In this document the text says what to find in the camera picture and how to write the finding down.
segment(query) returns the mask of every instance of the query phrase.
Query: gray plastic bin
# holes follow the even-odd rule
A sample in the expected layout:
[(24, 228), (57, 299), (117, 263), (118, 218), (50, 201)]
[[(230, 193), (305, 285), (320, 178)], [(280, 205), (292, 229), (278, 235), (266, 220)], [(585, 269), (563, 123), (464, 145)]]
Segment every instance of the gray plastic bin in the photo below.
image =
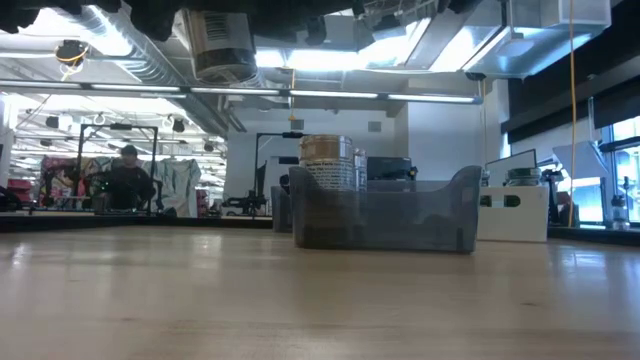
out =
[(280, 186), (271, 187), (271, 213), (274, 232), (292, 232), (291, 197)]
[(475, 250), (482, 168), (451, 182), (371, 181), (366, 192), (321, 189), (289, 169), (296, 244), (316, 249)]

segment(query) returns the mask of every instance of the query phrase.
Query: table surface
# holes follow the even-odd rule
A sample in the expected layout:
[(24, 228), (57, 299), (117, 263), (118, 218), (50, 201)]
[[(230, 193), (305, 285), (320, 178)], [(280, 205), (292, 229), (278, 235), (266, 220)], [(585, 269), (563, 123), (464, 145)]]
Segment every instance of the table surface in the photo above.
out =
[(268, 230), (0, 234), (13, 359), (639, 359), (640, 252), (314, 251)]

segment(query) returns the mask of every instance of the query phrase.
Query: fluorescent light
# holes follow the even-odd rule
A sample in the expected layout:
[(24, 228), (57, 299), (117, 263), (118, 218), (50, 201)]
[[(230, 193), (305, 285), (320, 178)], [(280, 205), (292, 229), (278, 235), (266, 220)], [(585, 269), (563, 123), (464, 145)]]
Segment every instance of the fluorescent light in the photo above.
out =
[(455, 104), (472, 104), (476, 101), (473, 97), (444, 96), (444, 95), (401, 95), (389, 94), (389, 100), (417, 101), (417, 102), (443, 102)]
[(187, 94), (141, 93), (143, 98), (186, 99)]
[(40, 161), (38, 161), (36, 159), (32, 159), (32, 158), (15, 159), (15, 161), (22, 162), (22, 163), (29, 164), (29, 165), (37, 165), (37, 164), (40, 163)]
[(462, 70), (469, 71), (472, 67), (474, 67), (482, 58), (484, 58), (489, 51), (493, 50), (508, 34), (510, 33), (509, 28), (503, 29), (498, 35), (496, 35), (493, 40), (491, 40), (487, 45), (485, 45), (482, 50), (480, 50), (475, 56), (473, 56), (469, 61), (462, 67)]
[[(68, 156), (78, 156), (78, 153), (75, 151), (55, 151), (55, 150), (11, 150), (11, 154), (15, 155), (68, 155)], [(107, 156), (107, 157), (117, 157), (120, 156), (116, 153), (101, 153), (101, 152), (83, 152), (82, 156), (86, 157), (96, 157), (96, 156)]]
[(33, 167), (32, 165), (28, 165), (28, 164), (22, 164), (19, 162), (16, 162), (15, 164), (13, 164), (19, 168), (23, 168), (23, 169), (27, 169), (27, 170), (31, 170), (31, 168)]
[[(203, 160), (203, 161), (204, 160), (212, 160), (212, 161), (218, 161), (218, 162), (224, 162), (225, 161), (220, 156), (215, 156), (215, 155), (210, 155), (210, 156), (203, 156), (203, 155), (156, 155), (156, 160), (165, 160), (165, 159), (172, 159), (172, 158), (175, 159), (175, 160)], [(139, 155), (138, 159), (150, 161), (151, 160), (151, 155)]]
[[(133, 142), (133, 143), (143, 143), (143, 144), (151, 144), (153, 143), (153, 140), (147, 140), (147, 139), (130, 139), (129, 142)], [(164, 139), (158, 139), (158, 143), (159, 144), (181, 144), (180, 140), (164, 140)]]
[(50, 88), (50, 89), (80, 89), (80, 84), (67, 82), (47, 82), (47, 81), (19, 81), (0, 80), (1, 86), (15, 86), (26, 88)]
[(101, 138), (104, 139), (113, 139), (113, 136), (105, 133), (104, 131), (96, 131), (96, 135), (100, 136)]
[(123, 148), (123, 147), (127, 146), (126, 142), (119, 141), (119, 140), (109, 140), (108, 144), (111, 144), (113, 146), (117, 146), (119, 148)]
[(122, 91), (159, 91), (172, 92), (180, 91), (177, 86), (149, 86), (149, 85), (120, 85), (120, 84), (92, 84), (94, 90), (122, 90)]
[(138, 149), (138, 150), (140, 150), (140, 151), (144, 152), (144, 153), (147, 153), (147, 154), (151, 154), (151, 153), (153, 153), (153, 151), (149, 151), (149, 150), (147, 150), (147, 149), (143, 149), (143, 148), (141, 148), (140, 146), (136, 146), (136, 145), (134, 145), (134, 147), (135, 147), (136, 149)]
[(364, 69), (366, 60), (355, 52), (327, 50), (294, 50), (287, 66), (308, 71), (347, 71)]
[(310, 96), (310, 97), (335, 97), (335, 98), (354, 98), (354, 99), (375, 99), (378, 94), (375, 93), (358, 93), (343, 91), (313, 91), (313, 90), (291, 90), (293, 96)]
[(258, 49), (256, 52), (256, 64), (258, 67), (283, 67), (284, 58), (280, 50)]
[(265, 96), (277, 96), (280, 94), (278, 90), (272, 89), (250, 89), (250, 88), (191, 88), (191, 92), (194, 93), (207, 93), (207, 94), (234, 94), (234, 95), (265, 95)]
[(0, 51), (0, 58), (15, 58), (15, 59), (43, 59), (55, 57), (56, 54), (52, 51), (45, 51), (43, 53), (38, 53), (37, 51), (28, 52), (28, 51), (19, 51), (19, 50), (2, 50)]

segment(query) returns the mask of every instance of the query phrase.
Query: cable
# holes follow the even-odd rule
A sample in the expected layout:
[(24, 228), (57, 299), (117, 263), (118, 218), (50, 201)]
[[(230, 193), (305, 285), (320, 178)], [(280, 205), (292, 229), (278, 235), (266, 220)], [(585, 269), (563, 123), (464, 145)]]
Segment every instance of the cable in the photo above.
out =
[(76, 56), (74, 56), (72, 58), (69, 58), (69, 59), (64, 59), (64, 58), (56, 56), (56, 59), (58, 59), (58, 61), (60, 61), (60, 62), (72, 62), (73, 61), (73, 66), (76, 66), (76, 63), (78, 62), (78, 60), (82, 59), (85, 55), (87, 55), (88, 51), (89, 51), (89, 46), (87, 46), (80, 55), (76, 55)]
[(487, 79), (482, 79), (482, 122), (484, 123), (484, 163), (489, 161), (487, 155), (487, 106), (485, 105), (487, 99)]
[[(72, 67), (75, 67), (75, 65), (78, 63), (78, 60), (79, 60), (79, 58), (73, 60), (73, 66)], [(67, 71), (62, 76), (62, 79), (60, 81), (64, 82), (69, 78), (69, 76), (71, 76), (73, 74), (77, 74), (78, 72), (80, 72), (80, 71), (76, 71), (76, 72), (72, 73), (71, 72), (71, 68), (70, 68), (69, 71)], [(47, 101), (49, 101), (49, 99), (51, 99), (52, 96), (53, 96), (53, 94), (49, 94), (49, 96), (47, 96), (44, 100), (42, 100), (40, 105), (38, 105), (38, 107), (31, 114), (29, 114), (29, 116), (27, 116), (24, 120), (19, 122), (18, 125), (16, 125), (15, 129), (9, 129), (9, 130), (5, 131), (2, 135), (0, 135), (0, 137), (4, 137), (5, 135), (10, 133), (11, 131), (18, 130), (20, 128), (20, 126), (22, 126), (22, 124), (24, 124), (25, 122), (30, 121), (34, 117), (38, 116), (38, 114), (40, 114), (40, 112), (42, 111), (44, 106), (47, 104)]]
[(578, 122), (578, 106), (576, 101), (576, 59), (573, 45), (573, 0), (569, 0), (569, 37), (571, 44), (571, 180), (569, 181), (569, 227), (573, 227), (573, 178), (576, 174), (576, 123)]

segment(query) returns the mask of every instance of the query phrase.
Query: ceiling light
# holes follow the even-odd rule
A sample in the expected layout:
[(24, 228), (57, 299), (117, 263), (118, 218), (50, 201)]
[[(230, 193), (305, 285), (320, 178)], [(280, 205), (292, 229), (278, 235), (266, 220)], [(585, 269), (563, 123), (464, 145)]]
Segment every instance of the ceiling light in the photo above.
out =
[(213, 146), (213, 141), (206, 140), (206, 141), (204, 142), (204, 151), (206, 151), (206, 152), (213, 152), (213, 149), (214, 149), (214, 148), (215, 148), (215, 147)]
[(151, 153), (153, 153), (153, 151), (149, 151), (149, 150), (147, 150), (147, 149), (141, 148), (140, 146), (135, 146), (135, 145), (134, 145), (134, 147), (135, 147), (136, 149), (138, 149), (138, 150), (140, 150), (140, 151), (144, 152), (144, 153), (147, 153), (147, 154), (151, 154)]
[(173, 126), (171, 127), (171, 130), (177, 132), (177, 133), (183, 133), (185, 130), (184, 127), (184, 119), (174, 119), (173, 120)]
[(462, 67), (462, 70), (469, 71), (472, 67), (474, 67), (482, 58), (484, 58), (493, 48), (495, 48), (507, 35), (509, 34), (509, 29), (503, 29), (498, 35), (496, 35), (493, 40), (491, 40), (487, 45), (485, 45), (482, 50), (480, 50), (475, 56), (473, 56), (467, 63)]
[[(129, 140), (129, 142), (132, 143), (144, 143), (144, 144), (151, 144), (152, 140), (147, 140), (147, 139), (131, 139)], [(182, 140), (170, 140), (170, 139), (158, 139), (158, 143), (159, 144), (182, 144)]]
[(33, 166), (32, 166), (32, 165), (28, 165), (28, 164), (21, 164), (21, 163), (19, 163), (19, 162), (16, 162), (16, 163), (14, 163), (14, 164), (12, 164), (12, 165), (15, 165), (15, 166), (17, 166), (17, 167), (19, 167), (19, 168), (21, 168), (21, 169), (27, 169), (27, 170), (31, 170), (31, 169), (33, 168)]
[(283, 67), (285, 62), (280, 50), (258, 49), (256, 51), (256, 65), (258, 67)]
[(124, 142), (124, 141), (120, 141), (120, 140), (110, 140), (110, 141), (107, 143), (107, 145), (113, 145), (113, 146), (115, 146), (116, 148), (121, 149), (121, 148), (123, 148), (123, 147), (127, 146), (128, 144), (127, 144), (126, 142)]
[(96, 115), (95, 119), (93, 119), (94, 125), (104, 125), (107, 122), (107, 119), (102, 115), (102, 113)]
[(476, 102), (474, 97), (443, 96), (443, 95), (401, 95), (389, 94), (389, 100), (415, 101), (415, 102), (441, 102), (454, 104), (472, 104)]
[(0, 80), (1, 86), (15, 87), (36, 87), (51, 89), (80, 89), (80, 84), (67, 82), (48, 82), (48, 81), (20, 81), (20, 80)]
[(95, 134), (100, 136), (101, 138), (104, 138), (104, 139), (113, 139), (113, 136), (107, 134), (104, 131), (96, 131)]
[(207, 93), (207, 94), (233, 94), (233, 95), (264, 95), (264, 96), (277, 96), (280, 94), (278, 90), (273, 89), (249, 89), (249, 88), (192, 88), (191, 92), (194, 93)]
[(159, 92), (178, 92), (180, 88), (177, 86), (149, 86), (149, 85), (120, 85), (120, 84), (92, 84), (94, 90), (121, 90), (121, 91), (159, 91)]
[[(78, 156), (76, 151), (55, 151), (55, 150), (11, 150), (11, 154), (15, 155), (69, 155), (72, 157)], [(96, 156), (107, 156), (107, 157), (116, 157), (119, 154), (116, 153), (101, 153), (101, 152), (83, 152), (82, 156), (86, 157), (96, 157)]]
[(23, 162), (25, 164), (30, 164), (30, 165), (36, 165), (40, 163), (40, 161), (32, 158), (18, 158), (18, 159), (15, 159), (15, 161)]
[(57, 116), (49, 116), (44, 123), (47, 127), (57, 129), (60, 127), (60, 118)]
[(356, 52), (328, 50), (294, 50), (287, 66), (308, 71), (348, 71), (364, 69), (367, 62)]
[(309, 97), (334, 97), (334, 98), (355, 98), (355, 99), (375, 99), (378, 94), (375, 93), (359, 93), (344, 91), (313, 91), (313, 90), (291, 90), (293, 96), (309, 96)]
[(140, 97), (153, 99), (186, 99), (187, 94), (141, 93)]

